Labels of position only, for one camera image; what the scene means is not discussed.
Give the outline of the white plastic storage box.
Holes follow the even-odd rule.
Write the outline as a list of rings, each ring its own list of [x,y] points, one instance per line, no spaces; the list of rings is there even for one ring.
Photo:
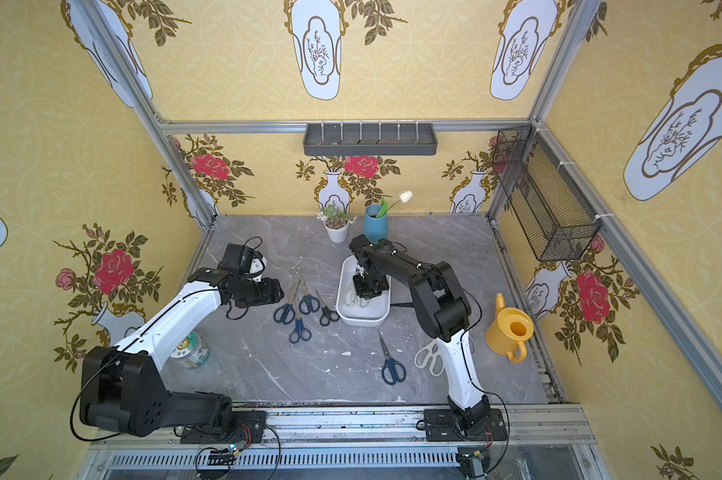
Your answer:
[[[391,309],[391,290],[371,300],[361,299],[355,290],[353,277],[357,273],[357,261],[347,257],[341,267],[336,309],[340,318],[356,327],[379,327],[387,319]]]

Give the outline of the small black scissors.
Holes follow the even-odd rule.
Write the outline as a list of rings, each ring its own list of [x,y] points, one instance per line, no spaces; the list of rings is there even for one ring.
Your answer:
[[[339,314],[328,305],[318,291],[315,292],[315,296],[319,301],[321,310],[319,324],[322,327],[328,327],[332,323],[338,322],[340,320]]]

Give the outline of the blue scissors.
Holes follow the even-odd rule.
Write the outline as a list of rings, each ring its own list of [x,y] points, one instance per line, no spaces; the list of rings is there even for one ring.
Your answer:
[[[289,334],[288,340],[291,344],[307,342],[312,338],[312,332],[305,326],[302,316],[295,314],[294,330]]]
[[[284,304],[280,305],[273,314],[273,320],[278,324],[288,325],[296,319],[297,311],[295,308],[296,295],[299,292],[300,284],[302,281],[297,280],[289,299]]]
[[[302,315],[316,313],[321,309],[320,300],[312,295],[303,278],[300,278],[300,286],[302,287],[302,297],[298,302],[298,308]]]

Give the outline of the blue scissors floor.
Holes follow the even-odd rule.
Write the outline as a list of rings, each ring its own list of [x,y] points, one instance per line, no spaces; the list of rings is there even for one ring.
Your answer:
[[[382,332],[380,330],[377,330],[377,333],[380,346],[384,355],[384,362],[381,369],[381,376],[383,381],[390,386],[403,383],[407,377],[404,365],[391,356]]]

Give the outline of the white kitchen scissors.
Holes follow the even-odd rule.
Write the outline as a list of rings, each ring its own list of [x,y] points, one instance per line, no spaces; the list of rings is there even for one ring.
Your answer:
[[[445,366],[436,339],[431,340],[427,345],[417,351],[414,356],[414,365],[418,369],[428,370],[434,377],[443,374]]]

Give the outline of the beige kitchen scissors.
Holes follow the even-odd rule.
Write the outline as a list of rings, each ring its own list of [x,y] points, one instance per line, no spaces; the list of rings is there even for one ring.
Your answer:
[[[361,298],[357,293],[356,289],[353,283],[351,283],[345,290],[344,293],[341,296],[342,302],[345,306],[348,307],[359,307],[359,308],[367,308],[370,305],[369,299]]]

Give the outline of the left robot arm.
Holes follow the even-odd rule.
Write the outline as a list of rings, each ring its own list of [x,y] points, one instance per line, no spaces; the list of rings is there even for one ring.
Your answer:
[[[248,311],[284,297],[280,282],[265,276],[267,261],[247,244],[230,244],[215,268],[193,272],[180,292],[151,320],[112,347],[86,354],[81,390],[69,422],[118,435],[146,437],[186,427],[223,440],[237,428],[231,399],[208,392],[172,392],[161,377],[171,354],[221,306]]]

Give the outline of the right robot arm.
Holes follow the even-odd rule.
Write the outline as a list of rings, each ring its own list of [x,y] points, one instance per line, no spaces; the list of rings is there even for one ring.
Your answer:
[[[436,341],[448,381],[448,403],[465,429],[488,416],[488,393],[480,385],[470,354],[470,302],[452,267],[446,262],[421,262],[393,242],[353,238],[349,248],[360,271],[353,276],[355,293],[364,300],[389,290],[389,278],[408,286],[422,330]]]

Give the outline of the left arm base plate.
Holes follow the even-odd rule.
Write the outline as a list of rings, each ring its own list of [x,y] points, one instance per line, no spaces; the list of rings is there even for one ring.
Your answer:
[[[239,441],[245,441],[247,445],[260,444],[266,419],[264,410],[225,412],[218,425],[184,427],[180,441],[182,444],[233,444]]]

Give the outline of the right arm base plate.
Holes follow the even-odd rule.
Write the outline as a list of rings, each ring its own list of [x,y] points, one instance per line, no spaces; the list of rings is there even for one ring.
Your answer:
[[[499,409],[465,413],[449,409],[427,409],[415,428],[424,432],[429,442],[508,440],[507,424]]]

